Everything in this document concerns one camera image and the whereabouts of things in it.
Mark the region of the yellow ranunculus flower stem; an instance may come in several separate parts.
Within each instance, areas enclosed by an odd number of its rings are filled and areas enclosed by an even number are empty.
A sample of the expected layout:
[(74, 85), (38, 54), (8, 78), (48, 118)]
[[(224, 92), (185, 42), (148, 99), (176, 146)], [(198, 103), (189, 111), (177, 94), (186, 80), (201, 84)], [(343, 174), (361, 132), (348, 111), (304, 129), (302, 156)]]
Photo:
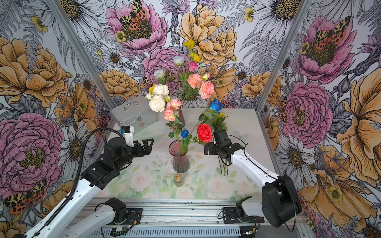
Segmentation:
[(222, 159), (220, 158), (221, 160), (221, 163), (222, 163), (222, 174), (223, 176), (228, 176), (229, 175), (229, 172), (228, 172), (228, 164), (227, 164), (227, 161), (225, 159)]

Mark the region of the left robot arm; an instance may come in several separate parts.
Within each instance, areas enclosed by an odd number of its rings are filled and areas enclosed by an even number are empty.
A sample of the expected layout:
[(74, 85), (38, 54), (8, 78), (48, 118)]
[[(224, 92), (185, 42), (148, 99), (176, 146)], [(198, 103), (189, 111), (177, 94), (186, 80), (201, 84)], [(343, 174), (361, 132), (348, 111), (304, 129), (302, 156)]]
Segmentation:
[(82, 221), (70, 225), (87, 203), (118, 177), (134, 158), (151, 154), (153, 142), (153, 139), (146, 139), (142, 143), (134, 141), (132, 146), (128, 146), (123, 138), (110, 139), (104, 146), (103, 154), (81, 174), (69, 195), (23, 237), (87, 238), (105, 225), (126, 222), (126, 205), (117, 198), (111, 198)]

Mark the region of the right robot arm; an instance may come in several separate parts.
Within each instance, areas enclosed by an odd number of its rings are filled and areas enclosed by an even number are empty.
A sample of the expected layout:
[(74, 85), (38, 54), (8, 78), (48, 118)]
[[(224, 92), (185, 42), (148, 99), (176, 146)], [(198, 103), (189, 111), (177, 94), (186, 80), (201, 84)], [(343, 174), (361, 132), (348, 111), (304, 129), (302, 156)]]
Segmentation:
[(236, 203), (237, 218), (241, 223), (249, 223), (255, 217), (265, 218), (278, 228), (291, 219), (296, 219), (302, 212), (302, 205), (297, 195), (293, 180), (280, 176), (256, 161), (239, 143), (232, 143), (226, 130), (213, 132), (214, 142), (204, 147), (206, 155), (217, 155), (226, 160), (254, 181), (262, 189), (262, 200), (256, 201), (251, 196)]

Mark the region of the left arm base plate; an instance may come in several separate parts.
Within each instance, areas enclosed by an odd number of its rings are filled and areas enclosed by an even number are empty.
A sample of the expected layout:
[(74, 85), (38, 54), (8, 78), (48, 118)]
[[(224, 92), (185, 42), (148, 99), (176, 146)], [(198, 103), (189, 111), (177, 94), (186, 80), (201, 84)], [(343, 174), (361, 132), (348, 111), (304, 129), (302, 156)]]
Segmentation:
[(140, 224), (142, 208), (124, 208), (116, 212), (114, 220), (108, 225), (136, 225)]

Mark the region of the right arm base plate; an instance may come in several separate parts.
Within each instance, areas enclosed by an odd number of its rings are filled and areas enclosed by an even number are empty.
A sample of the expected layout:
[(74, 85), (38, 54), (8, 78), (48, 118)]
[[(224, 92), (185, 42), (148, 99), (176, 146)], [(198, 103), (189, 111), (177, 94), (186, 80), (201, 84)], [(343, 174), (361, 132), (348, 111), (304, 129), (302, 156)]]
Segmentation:
[(245, 217), (241, 213), (237, 212), (236, 207), (223, 207), (222, 214), (219, 215), (222, 218), (224, 224), (262, 224), (265, 222), (263, 217), (250, 216)]

